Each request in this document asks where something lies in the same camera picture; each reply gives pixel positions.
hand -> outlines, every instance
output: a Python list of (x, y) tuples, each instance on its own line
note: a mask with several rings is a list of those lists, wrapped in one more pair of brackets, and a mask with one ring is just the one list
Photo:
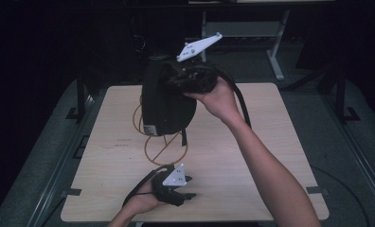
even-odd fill
[(152, 178), (146, 181), (140, 189), (137, 190), (137, 195), (125, 204), (125, 207), (132, 209), (136, 214), (142, 214), (151, 211), (157, 206), (166, 204), (159, 201), (152, 192)]
[(185, 93), (184, 95), (201, 101), (211, 114), (220, 118), (225, 124), (231, 120), (242, 119), (235, 100), (234, 91), (220, 77), (217, 78), (217, 85), (210, 93)]
[(125, 206), (120, 209), (117, 215), (109, 223), (109, 227), (126, 227), (129, 222), (137, 214), (142, 214), (151, 211), (157, 206), (164, 205), (165, 203), (159, 201), (152, 192), (152, 178), (146, 181), (140, 189), (137, 190), (139, 193), (149, 193), (135, 195), (129, 199)]

forearm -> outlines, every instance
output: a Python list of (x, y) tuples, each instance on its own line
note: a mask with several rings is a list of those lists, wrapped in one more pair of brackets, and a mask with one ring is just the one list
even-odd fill
[(126, 227), (133, 218), (134, 214), (125, 206), (116, 214), (116, 216), (108, 224), (108, 227)]
[(259, 193), (278, 226), (320, 226), (302, 186), (241, 117), (224, 122), (235, 136)]

wrist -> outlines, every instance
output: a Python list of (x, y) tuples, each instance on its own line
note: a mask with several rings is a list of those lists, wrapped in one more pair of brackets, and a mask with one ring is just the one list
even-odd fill
[(128, 203), (116, 214), (108, 227), (126, 227), (132, 221), (136, 213), (128, 206)]
[(226, 117), (221, 119), (221, 121), (230, 129), (234, 129), (240, 127), (241, 124), (246, 124), (239, 113), (234, 114), (232, 116)]

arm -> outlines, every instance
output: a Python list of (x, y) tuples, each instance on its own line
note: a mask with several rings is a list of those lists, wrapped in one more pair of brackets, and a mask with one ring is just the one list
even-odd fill
[[(152, 191), (152, 180), (146, 181), (137, 193), (147, 193)], [(135, 195), (125, 204), (122, 209), (111, 220), (108, 227), (126, 227), (134, 216), (151, 211), (157, 206), (165, 203), (159, 201), (153, 194)]]
[(201, 101), (231, 130), (259, 193), (278, 226), (320, 226), (302, 186), (247, 126), (229, 85), (218, 79), (209, 94), (185, 94)]

light wood surface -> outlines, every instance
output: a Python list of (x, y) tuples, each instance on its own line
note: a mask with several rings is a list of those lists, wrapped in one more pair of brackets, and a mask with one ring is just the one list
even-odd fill
[[(303, 187), (317, 186), (294, 126), (277, 87), (272, 83), (239, 84), (252, 121), (252, 128), (271, 152)], [(111, 87), (102, 103), (62, 219), (70, 222), (109, 221), (127, 194), (153, 169), (144, 152), (148, 139), (133, 124), (139, 105), (140, 86)], [(187, 127), (188, 149), (178, 163), (193, 180), (179, 192), (197, 193), (180, 207), (166, 205), (138, 215), (134, 221), (250, 221), (272, 220), (228, 128), (198, 102)], [(163, 137), (148, 142), (149, 155), (164, 146)], [(177, 136), (157, 158), (173, 162), (185, 148)], [(321, 194), (310, 195), (320, 219), (329, 215)]]

